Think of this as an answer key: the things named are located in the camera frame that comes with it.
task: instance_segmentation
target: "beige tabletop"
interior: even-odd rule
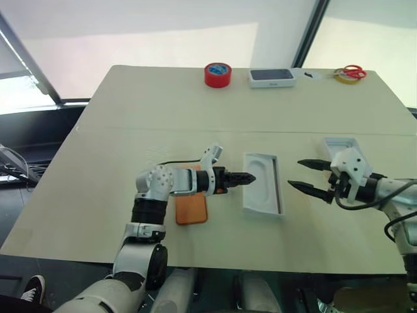
[[[214,119],[213,114],[208,117],[201,115],[199,110],[178,115],[174,108],[187,112],[184,107],[189,108],[190,103],[170,96],[172,89],[166,85],[160,87],[159,93],[154,93],[155,90],[148,90],[151,84],[138,84],[127,93],[124,84],[131,85],[133,72],[137,72],[139,77],[145,72],[150,80],[163,72],[171,77],[178,72],[182,80],[193,83],[197,71],[112,68],[33,192],[1,253],[112,262],[124,225],[130,220],[137,173],[165,160],[198,158],[206,146],[218,142],[224,148],[218,164],[231,171],[242,169],[244,152],[278,156],[286,215],[282,219],[275,219],[246,214],[242,210],[242,189],[234,188],[229,194],[207,198],[206,223],[178,226],[175,223],[174,201],[170,199],[165,217],[167,236],[164,240],[169,251],[169,265],[312,273],[403,273],[403,263],[395,245],[384,236],[383,226],[388,219],[382,213],[374,209],[344,211],[335,205],[307,197],[287,183],[287,180],[292,179],[313,183],[318,188],[326,187],[324,173],[309,170],[296,161],[324,157],[322,138],[328,136],[355,137],[376,172],[393,178],[417,175],[414,120],[376,74],[371,73],[367,78],[368,84],[373,86],[370,93],[375,94],[379,90],[378,94],[385,94],[391,102],[380,102],[379,108],[372,102],[374,113],[364,104],[350,132],[345,131],[349,124],[344,115],[351,116],[352,112],[345,112],[340,107],[342,100],[332,104],[340,108],[340,112],[332,109],[333,115],[323,112],[323,106],[331,106],[321,103],[305,102],[302,109],[293,106],[290,110],[288,106],[287,110],[282,110],[279,106],[269,104],[273,97],[266,97],[260,93],[262,90],[256,90],[258,97],[253,96],[256,104],[250,106],[249,102],[243,102],[241,106],[255,107],[257,110],[252,108],[249,114],[245,110],[235,109],[232,123],[225,124],[224,112],[218,112],[220,119]],[[243,76],[244,72],[236,70],[234,74]],[[321,83],[331,85],[333,81],[324,78],[299,79],[298,89],[291,89],[292,93],[291,90],[284,92],[287,98],[295,99],[299,97],[297,93],[303,93],[302,86],[310,92],[314,89],[310,84],[320,86]],[[358,97],[356,92],[359,91],[362,98],[373,98],[360,85],[351,87],[358,87],[352,89],[354,95],[351,98]],[[230,89],[221,91],[199,86],[202,94],[214,95],[214,98],[218,97],[219,92],[231,98],[227,90],[234,94],[239,93],[239,90],[246,93],[246,89],[247,85],[244,88],[232,85]],[[117,94],[125,101],[116,102]],[[171,98],[171,102],[161,102],[157,110],[151,95],[165,97],[166,100]],[[276,95],[277,98],[282,97],[279,93]],[[273,117],[267,113],[263,114],[265,123],[249,123],[251,116],[255,120],[261,118],[259,112],[264,108],[263,101],[270,109],[274,109],[273,117],[279,123],[272,123],[270,120]],[[314,105],[321,108],[316,110],[315,115],[310,108]],[[308,119],[300,117],[308,123],[308,127],[299,125],[305,131],[296,129],[298,119],[287,123],[282,117],[286,114],[297,116],[293,111],[303,115],[304,109],[310,114]],[[386,116],[384,110],[390,112],[391,117]],[[241,117],[241,124],[237,123],[237,116]],[[213,118],[213,123],[207,121],[209,117]],[[335,128],[325,131],[329,125],[321,121],[335,118],[338,118],[343,130]],[[374,119],[379,119],[380,123],[374,123]]]

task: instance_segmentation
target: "black shoe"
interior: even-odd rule
[[[27,282],[25,291],[20,299],[42,304],[45,294],[45,278],[40,275],[36,275],[29,279]]]

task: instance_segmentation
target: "tape roll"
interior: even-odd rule
[[[358,79],[358,78],[349,77],[348,75],[346,75],[343,72],[343,69],[344,68],[338,68],[338,69],[334,70],[333,77],[336,80],[338,80],[341,83],[348,83],[348,84],[351,84],[351,85],[354,84],[354,83],[360,82],[360,78]]]
[[[210,63],[204,68],[204,82],[213,88],[222,88],[230,84],[232,68],[225,63]]]

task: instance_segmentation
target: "black cable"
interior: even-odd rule
[[[166,164],[174,164],[174,163],[197,163],[200,162],[200,159],[198,160],[181,160],[181,161],[167,161],[159,163],[158,165],[166,165]]]
[[[376,207],[378,205],[383,206],[388,200],[391,200],[393,197],[402,193],[404,190],[410,188],[412,185],[417,185],[417,179],[415,179],[413,181],[409,181],[408,183],[399,187],[396,191],[394,191],[393,193],[383,197],[382,199],[379,199],[379,200],[373,201],[373,202],[369,202],[369,203],[365,203],[365,204],[362,204],[362,205],[352,206],[352,207],[348,206],[348,205],[344,205],[343,203],[341,203],[341,201],[340,201],[340,189],[339,188],[336,188],[336,191],[334,192],[334,197],[335,197],[336,203],[342,209],[351,210],[351,211],[362,210],[362,209],[367,209],[368,207]]]
[[[387,225],[385,225],[385,227],[384,227],[384,232],[385,232],[385,235],[386,235],[389,239],[391,239],[391,241],[395,242],[394,237],[392,237],[392,236],[391,236],[391,234],[388,232],[388,230],[390,229],[390,227],[391,227],[391,226],[393,226],[393,225],[395,225],[395,224],[397,224],[397,223],[400,223],[400,222],[402,222],[402,221],[404,221],[404,220],[406,220],[406,219],[408,219],[408,218],[412,218],[412,217],[414,217],[414,216],[417,216],[417,211],[415,211],[415,212],[413,212],[413,213],[410,213],[410,214],[407,214],[407,215],[404,215],[404,216],[401,216],[401,217],[398,217],[398,218],[393,219],[391,222],[389,222],[389,223],[387,223]]]

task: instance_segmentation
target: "scissors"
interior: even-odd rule
[[[346,67],[342,68],[342,72],[344,75],[355,78],[357,80],[361,80],[362,78],[366,77],[366,72],[362,69],[362,67],[358,65],[347,65]]]

